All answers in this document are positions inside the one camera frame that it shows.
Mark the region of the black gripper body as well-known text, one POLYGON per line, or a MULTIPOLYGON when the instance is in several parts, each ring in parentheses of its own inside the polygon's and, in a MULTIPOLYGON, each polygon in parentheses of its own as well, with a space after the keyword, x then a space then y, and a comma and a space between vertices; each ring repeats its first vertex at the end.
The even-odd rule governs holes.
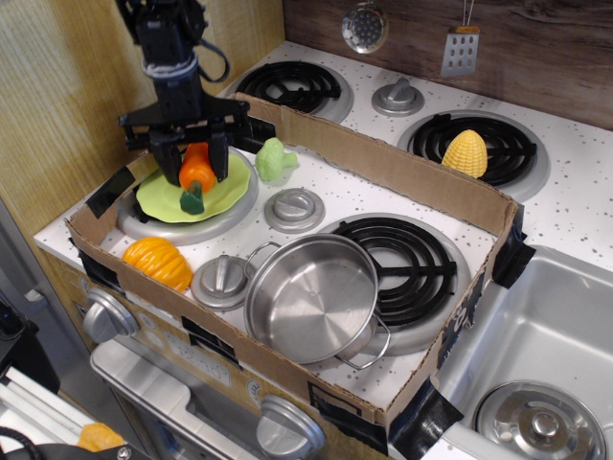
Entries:
POLYGON ((196 75, 156 80, 157 101, 119 117, 131 149, 162 143, 194 143, 222 137, 232 144, 251 134, 249 103, 221 99, 204 91, 196 75))

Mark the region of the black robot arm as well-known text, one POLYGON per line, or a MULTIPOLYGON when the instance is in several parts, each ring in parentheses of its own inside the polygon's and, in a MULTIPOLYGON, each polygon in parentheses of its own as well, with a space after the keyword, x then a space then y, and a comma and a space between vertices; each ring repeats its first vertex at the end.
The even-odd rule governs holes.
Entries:
POLYGON ((196 46, 223 57, 203 39, 205 8, 197 1, 119 1, 120 14, 143 53, 143 72, 154 86, 156 102, 119 117, 131 149, 148 148, 173 185, 179 184, 179 146, 206 142, 214 177, 229 173, 229 146, 251 133, 249 104, 220 99, 202 87, 213 82, 201 69, 196 46))

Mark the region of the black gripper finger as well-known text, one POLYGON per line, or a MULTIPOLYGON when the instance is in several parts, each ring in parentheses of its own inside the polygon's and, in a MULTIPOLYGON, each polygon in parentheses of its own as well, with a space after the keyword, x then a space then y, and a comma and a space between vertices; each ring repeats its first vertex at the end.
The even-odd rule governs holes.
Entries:
POLYGON ((227 136, 222 133, 214 134, 208 141, 209 161, 218 182, 224 181, 229 172, 229 144, 227 136))
POLYGON ((150 150, 167 181, 179 186, 182 155, 178 147, 171 143, 151 143, 150 150))

